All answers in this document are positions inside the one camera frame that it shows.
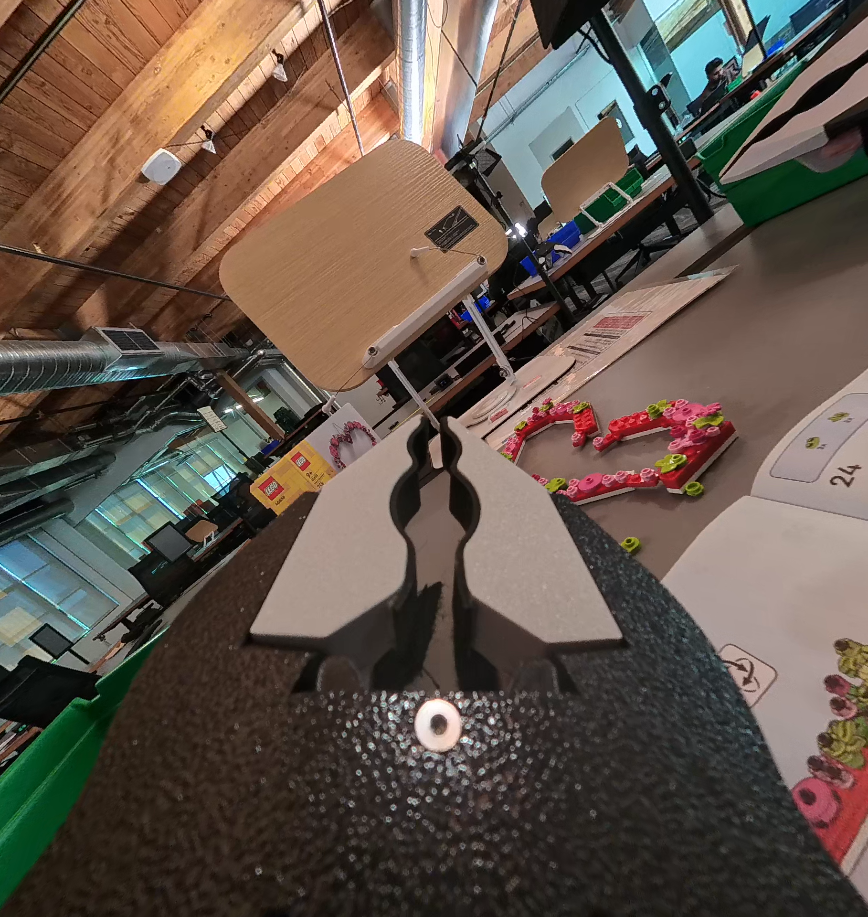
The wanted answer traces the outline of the green plastic storage bin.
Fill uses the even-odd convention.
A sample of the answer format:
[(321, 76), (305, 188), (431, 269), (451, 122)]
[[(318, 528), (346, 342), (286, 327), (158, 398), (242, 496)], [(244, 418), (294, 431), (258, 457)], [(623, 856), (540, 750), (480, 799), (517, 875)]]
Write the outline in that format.
[(726, 196), (748, 226), (762, 224), (868, 175), (868, 157), (858, 152), (846, 164), (826, 173), (811, 171), (792, 160), (733, 184), (724, 185), (720, 181), (719, 176), (727, 162), (803, 69), (804, 63), (793, 65), (756, 100), (695, 141), (702, 168), (714, 181), (715, 189)]
[(97, 682), (93, 700), (76, 699), (68, 705), (0, 777), (0, 833), (40, 803), (70, 811), (131, 683), (165, 632), (162, 626)]

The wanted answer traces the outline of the long silver spiral duct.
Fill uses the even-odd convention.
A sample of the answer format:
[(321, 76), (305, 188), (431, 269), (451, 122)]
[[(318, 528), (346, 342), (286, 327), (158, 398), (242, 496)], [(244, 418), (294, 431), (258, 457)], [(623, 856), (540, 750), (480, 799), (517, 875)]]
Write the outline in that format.
[(164, 342), (136, 328), (92, 327), (78, 340), (0, 340), (0, 397), (217, 372), (281, 358), (277, 349)]

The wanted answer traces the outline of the small black desk monitor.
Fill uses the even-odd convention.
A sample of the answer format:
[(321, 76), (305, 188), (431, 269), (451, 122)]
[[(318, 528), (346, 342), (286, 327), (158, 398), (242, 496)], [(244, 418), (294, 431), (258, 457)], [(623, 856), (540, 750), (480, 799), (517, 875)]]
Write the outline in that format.
[(195, 545), (172, 522), (165, 523), (153, 531), (144, 540), (144, 544), (151, 553), (157, 554), (170, 562), (174, 562), (180, 557), (188, 556)]

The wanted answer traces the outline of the lego instruction booklet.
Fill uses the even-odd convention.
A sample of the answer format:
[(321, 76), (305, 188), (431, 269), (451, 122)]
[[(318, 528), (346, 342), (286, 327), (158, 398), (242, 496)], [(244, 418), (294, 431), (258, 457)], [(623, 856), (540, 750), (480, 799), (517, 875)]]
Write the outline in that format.
[(868, 369), (784, 436), (664, 584), (868, 905)]

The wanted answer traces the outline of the large flowered red lego assembly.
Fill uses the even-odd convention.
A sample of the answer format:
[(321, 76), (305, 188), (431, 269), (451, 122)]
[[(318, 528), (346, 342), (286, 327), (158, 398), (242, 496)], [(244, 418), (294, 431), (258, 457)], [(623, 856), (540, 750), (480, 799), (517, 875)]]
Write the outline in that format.
[(625, 441), (657, 433), (669, 435), (669, 450), (652, 466), (614, 473), (593, 472), (579, 479), (549, 479), (537, 474), (532, 474), (532, 478), (549, 492), (559, 493), (578, 506), (637, 490), (664, 488), (670, 494), (686, 496), (682, 492), (686, 483), (700, 481), (738, 437), (720, 404), (701, 405), (679, 399), (612, 419), (606, 434), (594, 438), (593, 447), (605, 452)]

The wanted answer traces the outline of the black metal pole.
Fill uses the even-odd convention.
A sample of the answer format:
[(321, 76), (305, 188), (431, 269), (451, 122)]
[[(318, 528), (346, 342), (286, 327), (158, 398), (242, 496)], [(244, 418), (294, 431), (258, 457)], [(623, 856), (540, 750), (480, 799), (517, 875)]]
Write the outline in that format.
[(592, 31), (620, 81), (630, 96), (642, 125), (652, 137), (657, 152), (668, 167), (670, 175), (675, 179), (676, 185), (688, 202), (689, 208), (698, 224), (709, 221), (714, 212), (702, 190), (698, 180), (693, 175), (688, 161), (681, 154), (673, 135), (666, 128), (664, 120), (657, 105), (650, 100), (634, 64), (628, 57), (622, 41), (615, 34), (610, 21), (605, 14), (604, 2), (592, 2), (593, 10), (590, 16)]

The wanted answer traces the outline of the wide silver spiral duct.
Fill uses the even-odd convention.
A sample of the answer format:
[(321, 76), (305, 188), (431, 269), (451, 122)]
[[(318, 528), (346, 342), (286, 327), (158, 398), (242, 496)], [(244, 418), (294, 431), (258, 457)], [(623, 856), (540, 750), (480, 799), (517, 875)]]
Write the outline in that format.
[(400, 133), (442, 163), (466, 138), (498, 1), (392, 1)]

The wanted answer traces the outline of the black mounted monitor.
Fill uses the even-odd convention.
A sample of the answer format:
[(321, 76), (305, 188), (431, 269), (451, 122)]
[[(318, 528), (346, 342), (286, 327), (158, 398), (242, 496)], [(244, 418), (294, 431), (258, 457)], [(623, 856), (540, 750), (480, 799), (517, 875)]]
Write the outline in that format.
[(558, 50), (571, 36), (592, 28), (594, 21), (603, 25), (596, 32), (597, 37), (608, 32), (613, 34), (610, 1), (531, 1), (533, 17), (539, 31), (543, 48)]

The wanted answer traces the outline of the yellow lego set box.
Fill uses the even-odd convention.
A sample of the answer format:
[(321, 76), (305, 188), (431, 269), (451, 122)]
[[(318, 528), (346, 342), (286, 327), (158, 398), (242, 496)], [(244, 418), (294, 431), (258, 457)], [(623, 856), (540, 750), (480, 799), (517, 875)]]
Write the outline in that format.
[(320, 491), (379, 441), (357, 410), (344, 405), (301, 441), (284, 447), (281, 457), (252, 483), (250, 494), (280, 515), (297, 498)]

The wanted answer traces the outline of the small flowered red lego assembly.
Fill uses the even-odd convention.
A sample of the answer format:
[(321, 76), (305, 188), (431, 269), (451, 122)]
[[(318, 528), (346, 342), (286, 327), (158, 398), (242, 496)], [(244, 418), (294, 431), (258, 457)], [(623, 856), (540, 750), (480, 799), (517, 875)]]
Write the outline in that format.
[(517, 464), (526, 443), (533, 437), (558, 425), (571, 426), (572, 446), (582, 448), (599, 435), (600, 426), (591, 403), (587, 401), (556, 402), (550, 398), (535, 405), (528, 416), (518, 421), (499, 448), (499, 454)]

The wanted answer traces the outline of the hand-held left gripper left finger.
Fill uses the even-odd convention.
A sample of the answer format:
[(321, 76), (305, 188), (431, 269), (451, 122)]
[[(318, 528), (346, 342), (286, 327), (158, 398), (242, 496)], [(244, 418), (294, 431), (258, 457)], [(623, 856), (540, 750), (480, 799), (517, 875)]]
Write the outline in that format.
[(253, 642), (346, 658), (373, 684), (417, 677), (432, 613), (418, 602), (405, 529), (420, 507), (430, 430), (428, 418), (412, 418), (323, 486), (254, 618)]

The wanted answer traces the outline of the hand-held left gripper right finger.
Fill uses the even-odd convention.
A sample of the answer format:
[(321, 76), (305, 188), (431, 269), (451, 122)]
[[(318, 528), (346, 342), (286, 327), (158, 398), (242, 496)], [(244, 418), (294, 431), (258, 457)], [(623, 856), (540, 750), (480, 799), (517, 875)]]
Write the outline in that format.
[(453, 574), (458, 663), (526, 663), (621, 648), (622, 631), (543, 485), (455, 418), (440, 424), (449, 509), (462, 527)]

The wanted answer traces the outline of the white ceiling access point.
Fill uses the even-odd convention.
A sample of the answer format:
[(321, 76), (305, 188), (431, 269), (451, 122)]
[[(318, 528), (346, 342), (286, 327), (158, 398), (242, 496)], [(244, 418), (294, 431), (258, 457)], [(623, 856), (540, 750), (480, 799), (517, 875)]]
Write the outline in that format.
[(183, 164), (173, 151), (160, 148), (142, 165), (140, 174), (147, 182), (165, 186), (176, 177)]

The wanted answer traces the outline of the white printed paper sheet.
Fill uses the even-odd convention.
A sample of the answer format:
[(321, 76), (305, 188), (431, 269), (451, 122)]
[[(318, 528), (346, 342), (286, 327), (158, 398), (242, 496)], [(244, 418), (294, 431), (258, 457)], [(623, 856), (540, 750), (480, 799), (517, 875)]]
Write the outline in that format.
[(502, 383), (463, 414), (461, 423), (495, 446), (498, 434), (509, 430), (526, 405), (539, 397), (559, 401), (577, 393), (734, 269), (705, 270), (617, 293), (558, 343), (516, 370), (512, 383)]

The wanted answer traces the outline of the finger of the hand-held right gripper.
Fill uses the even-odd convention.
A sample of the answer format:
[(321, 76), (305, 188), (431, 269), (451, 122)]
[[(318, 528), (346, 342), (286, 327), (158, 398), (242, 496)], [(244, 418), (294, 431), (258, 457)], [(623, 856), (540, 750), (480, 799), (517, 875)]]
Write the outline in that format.
[(822, 101), (806, 104), (789, 117), (775, 113), (772, 109), (756, 136), (722, 170), (721, 183), (733, 184), (808, 155), (868, 117), (868, 62)]
[(746, 147), (819, 147), (868, 120), (868, 10), (858, 9), (807, 63)]

